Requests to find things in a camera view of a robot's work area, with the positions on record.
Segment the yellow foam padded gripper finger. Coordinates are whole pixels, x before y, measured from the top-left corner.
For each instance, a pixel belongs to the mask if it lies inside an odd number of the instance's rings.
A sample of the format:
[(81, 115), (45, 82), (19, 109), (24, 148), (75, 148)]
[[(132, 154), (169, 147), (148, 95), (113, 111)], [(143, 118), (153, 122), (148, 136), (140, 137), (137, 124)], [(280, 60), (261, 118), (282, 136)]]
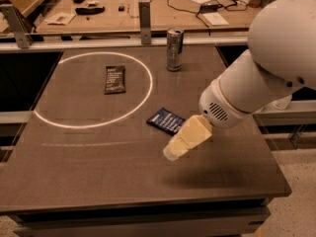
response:
[(168, 160), (175, 161), (211, 137), (212, 125), (207, 118), (191, 116), (170, 139), (163, 149), (163, 154)]

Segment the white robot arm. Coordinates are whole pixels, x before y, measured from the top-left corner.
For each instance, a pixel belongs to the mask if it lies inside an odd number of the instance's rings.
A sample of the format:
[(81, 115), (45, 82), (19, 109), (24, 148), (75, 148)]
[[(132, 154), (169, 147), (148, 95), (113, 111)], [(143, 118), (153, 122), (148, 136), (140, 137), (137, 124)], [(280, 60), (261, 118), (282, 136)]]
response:
[(254, 18), (248, 48), (202, 92), (199, 113), (188, 118), (163, 149), (175, 161), (265, 105), (297, 90), (316, 88), (316, 0), (276, 0)]

